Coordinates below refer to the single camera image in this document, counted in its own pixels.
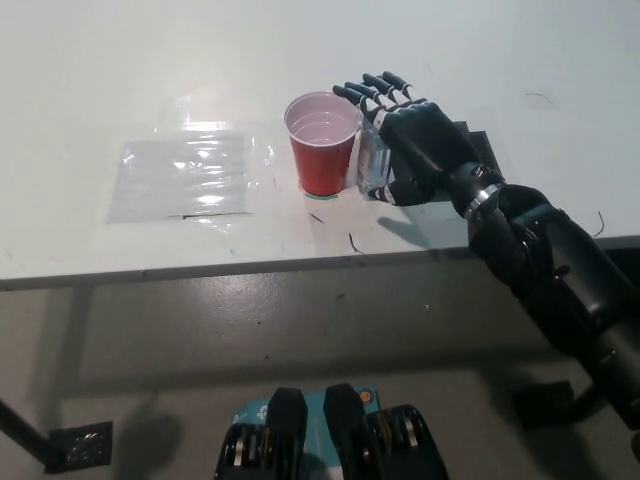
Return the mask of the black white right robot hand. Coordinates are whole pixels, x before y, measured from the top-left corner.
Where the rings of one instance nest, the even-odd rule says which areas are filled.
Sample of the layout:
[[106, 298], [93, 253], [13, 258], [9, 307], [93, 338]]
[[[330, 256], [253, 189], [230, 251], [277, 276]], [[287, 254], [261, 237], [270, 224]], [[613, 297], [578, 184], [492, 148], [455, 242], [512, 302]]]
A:
[[504, 183], [440, 107], [398, 75], [364, 74], [360, 83], [335, 85], [332, 92], [361, 111], [405, 170], [404, 176], [368, 189], [370, 199], [414, 206], [444, 192], [463, 216]]

